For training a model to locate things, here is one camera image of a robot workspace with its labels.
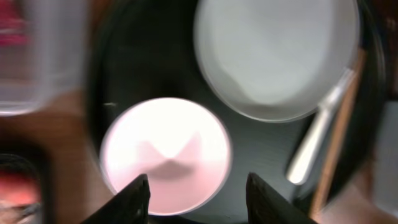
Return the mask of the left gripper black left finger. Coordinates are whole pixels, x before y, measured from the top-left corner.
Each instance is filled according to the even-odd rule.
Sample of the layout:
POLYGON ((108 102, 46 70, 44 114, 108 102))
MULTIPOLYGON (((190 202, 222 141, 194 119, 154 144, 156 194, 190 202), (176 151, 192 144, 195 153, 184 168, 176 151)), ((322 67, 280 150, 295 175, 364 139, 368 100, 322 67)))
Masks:
POLYGON ((141 174, 81 224, 148 224, 149 200, 148 177, 141 174))

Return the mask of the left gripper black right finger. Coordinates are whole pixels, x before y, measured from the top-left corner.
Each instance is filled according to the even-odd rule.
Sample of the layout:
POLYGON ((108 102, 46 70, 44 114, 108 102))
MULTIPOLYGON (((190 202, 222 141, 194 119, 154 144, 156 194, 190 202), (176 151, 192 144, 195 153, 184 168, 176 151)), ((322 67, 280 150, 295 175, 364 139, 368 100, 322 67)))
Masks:
POLYGON ((246 181, 246 206, 249 224, 317 224, 253 172, 246 181))

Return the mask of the pink white bowl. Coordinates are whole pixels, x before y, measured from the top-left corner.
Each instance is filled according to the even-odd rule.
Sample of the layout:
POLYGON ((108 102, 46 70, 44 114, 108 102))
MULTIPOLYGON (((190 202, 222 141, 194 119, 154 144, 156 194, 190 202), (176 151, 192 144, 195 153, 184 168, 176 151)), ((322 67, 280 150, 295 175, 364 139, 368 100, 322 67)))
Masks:
POLYGON ((200 208, 222 189, 233 150, 225 126, 210 110, 181 98, 155 98, 113 121, 99 161, 114 193, 147 175, 149 214, 172 216, 200 208))

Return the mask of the red snack wrapper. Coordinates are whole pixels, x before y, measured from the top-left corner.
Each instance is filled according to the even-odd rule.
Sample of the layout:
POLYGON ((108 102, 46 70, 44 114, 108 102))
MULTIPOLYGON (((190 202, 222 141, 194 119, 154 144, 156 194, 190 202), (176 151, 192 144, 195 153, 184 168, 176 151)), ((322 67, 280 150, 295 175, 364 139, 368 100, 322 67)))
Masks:
POLYGON ((1 47, 28 43, 27 25, 23 1, 1 0, 1 47))

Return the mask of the grey dishwasher rack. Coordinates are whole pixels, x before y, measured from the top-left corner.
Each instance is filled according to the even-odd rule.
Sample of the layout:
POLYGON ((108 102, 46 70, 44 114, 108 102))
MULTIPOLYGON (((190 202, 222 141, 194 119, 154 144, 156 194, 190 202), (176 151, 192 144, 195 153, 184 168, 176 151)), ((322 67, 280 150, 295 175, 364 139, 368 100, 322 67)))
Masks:
POLYGON ((384 107, 377 132, 374 162, 373 202, 381 210, 397 216, 397 102, 384 107))

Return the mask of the white plastic fork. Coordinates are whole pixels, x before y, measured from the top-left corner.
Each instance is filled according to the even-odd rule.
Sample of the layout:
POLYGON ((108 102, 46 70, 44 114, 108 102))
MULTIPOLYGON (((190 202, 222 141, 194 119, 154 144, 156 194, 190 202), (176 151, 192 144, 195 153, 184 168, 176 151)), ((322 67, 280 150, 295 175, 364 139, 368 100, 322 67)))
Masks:
POLYGON ((287 169, 286 178, 289 182, 302 185, 307 181, 334 113, 355 73, 346 68, 339 82, 319 103, 318 112, 287 169))

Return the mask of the wooden chopstick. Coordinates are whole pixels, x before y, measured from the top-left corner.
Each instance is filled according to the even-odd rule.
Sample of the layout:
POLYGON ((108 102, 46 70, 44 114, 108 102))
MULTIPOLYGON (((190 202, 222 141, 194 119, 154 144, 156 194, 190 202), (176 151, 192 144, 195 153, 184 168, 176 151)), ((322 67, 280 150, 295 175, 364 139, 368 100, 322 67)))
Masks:
POLYGON ((366 61, 366 51, 360 49, 358 52, 358 59, 354 67, 353 80, 348 85, 346 93, 342 99, 340 108, 338 110, 336 121, 333 127, 331 136, 331 143, 328 148, 325 163, 322 169, 322 174, 318 183, 317 190, 313 196, 312 204, 309 211, 309 216, 316 222, 320 223, 320 213, 326 204, 331 183, 335 175, 338 159, 342 149, 345 134, 348 129, 349 119, 351 118, 354 102, 358 92, 361 81, 363 67, 366 61))

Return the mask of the pale grey plate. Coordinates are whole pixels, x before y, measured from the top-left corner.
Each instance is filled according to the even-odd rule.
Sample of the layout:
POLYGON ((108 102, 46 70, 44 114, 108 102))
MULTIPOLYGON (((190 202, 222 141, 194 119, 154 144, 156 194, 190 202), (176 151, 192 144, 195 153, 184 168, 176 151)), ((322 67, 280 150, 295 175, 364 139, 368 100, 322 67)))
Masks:
POLYGON ((203 78, 231 109, 288 122, 343 90, 359 26, 352 0, 199 1, 195 56, 203 78))

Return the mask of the round black tray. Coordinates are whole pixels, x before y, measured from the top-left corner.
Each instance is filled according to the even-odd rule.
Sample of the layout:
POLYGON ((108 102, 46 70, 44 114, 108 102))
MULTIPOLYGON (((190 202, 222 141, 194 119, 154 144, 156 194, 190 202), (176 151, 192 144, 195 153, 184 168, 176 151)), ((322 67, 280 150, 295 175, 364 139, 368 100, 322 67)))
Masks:
MULTIPOLYGON (((372 151, 388 75, 386 47, 369 1, 357 1, 367 51, 363 77, 348 122, 327 203, 339 197, 372 151)), ((94 155, 100 164, 106 131, 122 112, 144 100, 176 96, 204 105, 227 127, 233 165, 226 184, 208 203, 185 215, 149 215, 155 223, 249 223, 246 181, 250 172, 271 185, 290 207, 308 213, 318 184, 321 156, 303 187, 283 177, 314 115, 285 124, 255 121, 222 103, 204 81, 193 49, 193 21, 202 1, 115 1, 93 45, 86 110, 94 155)))

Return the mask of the clear plastic bin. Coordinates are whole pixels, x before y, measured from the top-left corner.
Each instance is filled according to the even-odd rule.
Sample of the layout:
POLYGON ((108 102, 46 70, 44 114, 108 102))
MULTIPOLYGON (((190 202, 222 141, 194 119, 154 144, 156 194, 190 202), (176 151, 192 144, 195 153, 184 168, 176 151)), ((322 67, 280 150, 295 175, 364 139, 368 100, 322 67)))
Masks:
POLYGON ((1 47, 1 116, 37 111, 84 83, 89 2, 19 1, 29 41, 1 47))

